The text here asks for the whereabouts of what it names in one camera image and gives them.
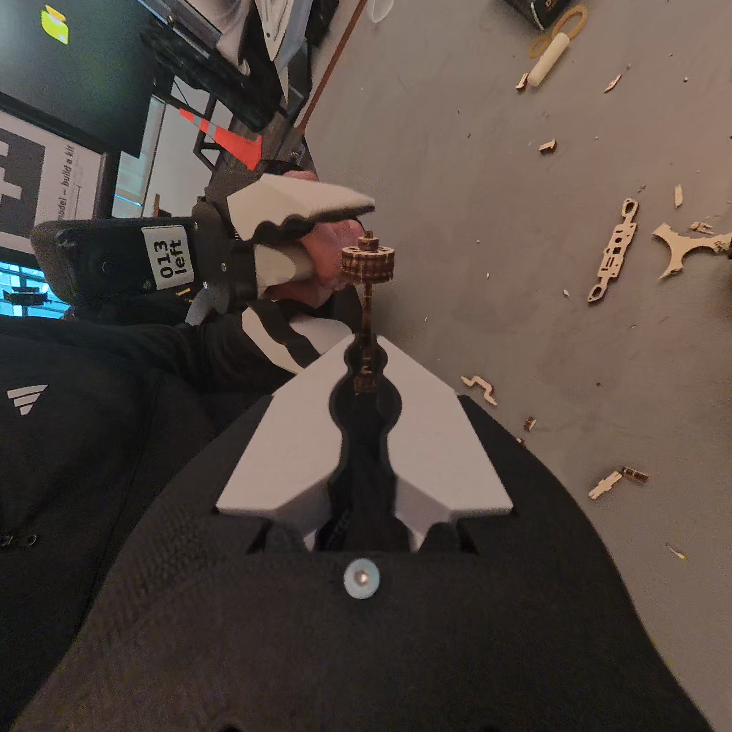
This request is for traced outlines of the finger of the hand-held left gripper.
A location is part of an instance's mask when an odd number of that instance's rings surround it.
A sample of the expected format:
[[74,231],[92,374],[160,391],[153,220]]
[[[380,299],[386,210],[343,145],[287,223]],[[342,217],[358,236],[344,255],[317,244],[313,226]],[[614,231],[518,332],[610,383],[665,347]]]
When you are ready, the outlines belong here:
[[304,371],[341,341],[352,342],[348,325],[298,306],[249,306],[241,325],[254,352],[292,374]]
[[288,243],[319,223],[355,220],[374,212],[375,201],[350,188],[264,174],[227,198],[233,229],[243,242]]

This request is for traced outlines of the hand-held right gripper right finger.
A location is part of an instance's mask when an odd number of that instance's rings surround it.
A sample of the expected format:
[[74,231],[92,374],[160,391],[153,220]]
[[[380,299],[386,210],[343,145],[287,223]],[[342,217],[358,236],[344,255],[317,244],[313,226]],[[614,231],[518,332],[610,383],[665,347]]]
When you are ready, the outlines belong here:
[[385,381],[400,411],[386,437],[395,475],[395,517],[417,551],[438,523],[507,515],[513,503],[456,391],[385,337]]

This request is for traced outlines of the wooden wheel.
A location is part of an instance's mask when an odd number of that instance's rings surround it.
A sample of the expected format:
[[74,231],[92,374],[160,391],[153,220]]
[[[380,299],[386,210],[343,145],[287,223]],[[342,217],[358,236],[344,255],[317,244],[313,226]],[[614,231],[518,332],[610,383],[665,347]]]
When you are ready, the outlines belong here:
[[394,277],[395,251],[381,246],[372,231],[365,231],[356,246],[342,250],[342,274],[354,286],[363,289],[360,332],[361,367],[353,380],[357,395],[372,394],[376,390],[373,372],[374,344],[372,337],[372,290],[390,282]]

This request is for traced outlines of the black model kit box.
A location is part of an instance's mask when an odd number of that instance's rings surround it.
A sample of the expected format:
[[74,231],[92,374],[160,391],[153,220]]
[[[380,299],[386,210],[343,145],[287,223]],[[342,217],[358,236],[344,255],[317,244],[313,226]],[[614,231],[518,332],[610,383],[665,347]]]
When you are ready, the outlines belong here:
[[504,1],[541,32],[550,28],[571,1]]

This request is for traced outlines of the slotted wooden link bar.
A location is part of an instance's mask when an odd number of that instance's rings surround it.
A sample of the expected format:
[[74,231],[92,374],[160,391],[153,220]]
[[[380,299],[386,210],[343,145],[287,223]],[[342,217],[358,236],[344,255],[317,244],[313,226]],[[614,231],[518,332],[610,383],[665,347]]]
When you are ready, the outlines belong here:
[[610,241],[604,249],[597,272],[597,283],[591,289],[587,302],[593,305],[601,301],[610,281],[617,279],[624,263],[624,258],[636,234],[636,214],[639,203],[633,198],[627,198],[621,207],[622,221],[614,228]]

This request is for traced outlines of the person's left hand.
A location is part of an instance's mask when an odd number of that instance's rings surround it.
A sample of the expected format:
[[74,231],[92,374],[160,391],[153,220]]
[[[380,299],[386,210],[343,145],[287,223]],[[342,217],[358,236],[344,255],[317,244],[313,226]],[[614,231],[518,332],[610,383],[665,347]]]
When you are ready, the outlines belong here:
[[316,224],[300,241],[313,261],[313,277],[269,287],[264,298],[292,300],[314,309],[321,307],[334,292],[344,288],[340,275],[342,250],[357,246],[363,233],[358,220]]

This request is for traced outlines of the zigzag wooden part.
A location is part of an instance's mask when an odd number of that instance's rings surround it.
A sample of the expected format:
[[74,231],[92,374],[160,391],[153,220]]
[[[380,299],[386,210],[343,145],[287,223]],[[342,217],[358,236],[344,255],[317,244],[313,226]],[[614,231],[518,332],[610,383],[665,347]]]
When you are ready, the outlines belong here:
[[490,404],[493,407],[498,407],[496,398],[493,395],[493,393],[495,391],[495,387],[490,382],[483,379],[479,375],[475,375],[471,378],[461,375],[461,381],[466,387],[468,387],[470,389],[479,389],[480,388],[482,390],[482,394],[483,394],[483,398],[484,398],[485,402],[487,402],[488,404]]

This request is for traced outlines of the orange cloth grey stripes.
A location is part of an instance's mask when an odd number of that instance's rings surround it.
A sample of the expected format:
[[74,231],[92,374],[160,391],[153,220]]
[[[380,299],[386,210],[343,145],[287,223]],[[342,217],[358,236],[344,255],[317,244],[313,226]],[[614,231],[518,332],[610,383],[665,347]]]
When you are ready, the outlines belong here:
[[261,136],[252,141],[226,130],[188,109],[179,108],[178,113],[198,129],[193,154],[211,172],[215,171],[215,164],[206,157],[204,150],[228,153],[251,171],[258,167],[262,158]]

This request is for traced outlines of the white printed sign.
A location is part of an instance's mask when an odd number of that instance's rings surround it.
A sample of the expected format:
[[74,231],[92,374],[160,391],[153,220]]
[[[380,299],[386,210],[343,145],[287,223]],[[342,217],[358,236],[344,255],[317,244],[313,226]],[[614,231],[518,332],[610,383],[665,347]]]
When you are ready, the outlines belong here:
[[32,254],[34,227],[90,219],[102,156],[1,112],[1,246]]

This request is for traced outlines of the long brown wooden stick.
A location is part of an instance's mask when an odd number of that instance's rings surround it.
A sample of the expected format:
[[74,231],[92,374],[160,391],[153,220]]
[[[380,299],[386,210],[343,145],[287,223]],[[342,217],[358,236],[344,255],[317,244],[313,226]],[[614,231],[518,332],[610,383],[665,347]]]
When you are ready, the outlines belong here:
[[312,53],[310,96],[294,123],[294,129],[302,136],[366,5],[366,1],[339,1],[324,39]]

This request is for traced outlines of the wooden peg part dark tip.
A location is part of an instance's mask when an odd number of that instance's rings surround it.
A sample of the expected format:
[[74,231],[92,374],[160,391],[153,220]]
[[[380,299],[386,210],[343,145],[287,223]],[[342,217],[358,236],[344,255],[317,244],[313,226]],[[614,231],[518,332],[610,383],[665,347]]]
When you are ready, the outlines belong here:
[[636,470],[630,466],[621,466],[619,470],[614,470],[610,475],[599,480],[589,491],[589,499],[596,501],[601,496],[610,492],[622,480],[630,481],[637,485],[646,485],[650,480],[650,476],[646,472]]

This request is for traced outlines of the black monitor yellow sticker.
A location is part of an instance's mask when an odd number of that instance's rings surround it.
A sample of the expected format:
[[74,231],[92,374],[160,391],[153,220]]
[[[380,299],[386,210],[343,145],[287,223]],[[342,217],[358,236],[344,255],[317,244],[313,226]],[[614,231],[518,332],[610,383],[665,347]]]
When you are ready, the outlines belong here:
[[154,84],[136,1],[2,1],[2,106],[97,151],[137,158]]

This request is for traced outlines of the person's black-clothed body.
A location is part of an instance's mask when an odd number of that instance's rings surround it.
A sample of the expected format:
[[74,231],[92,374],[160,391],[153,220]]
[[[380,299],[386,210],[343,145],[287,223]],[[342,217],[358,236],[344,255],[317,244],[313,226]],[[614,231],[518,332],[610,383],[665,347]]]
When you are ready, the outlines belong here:
[[189,385],[173,327],[2,316],[2,730],[65,655],[144,512],[259,399]]

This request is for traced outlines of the small cream cylinder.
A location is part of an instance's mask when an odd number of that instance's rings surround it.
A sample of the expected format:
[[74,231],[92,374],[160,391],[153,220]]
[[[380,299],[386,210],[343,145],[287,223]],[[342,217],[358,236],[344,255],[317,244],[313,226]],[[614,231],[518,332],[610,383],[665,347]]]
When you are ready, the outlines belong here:
[[569,36],[564,32],[558,32],[528,74],[527,85],[532,88],[539,87],[557,64],[558,60],[563,56],[569,45]]

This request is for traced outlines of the branch-shaped plywood scrap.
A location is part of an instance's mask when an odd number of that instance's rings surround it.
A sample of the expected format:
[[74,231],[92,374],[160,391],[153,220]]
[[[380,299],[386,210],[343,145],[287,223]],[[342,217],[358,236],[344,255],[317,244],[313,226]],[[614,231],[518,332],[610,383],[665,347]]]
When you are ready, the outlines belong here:
[[652,236],[663,242],[669,250],[669,263],[659,280],[679,274],[684,268],[685,257],[697,250],[709,250],[715,255],[730,253],[731,233],[716,235],[712,237],[691,237],[683,236],[675,232],[670,225],[663,223]]

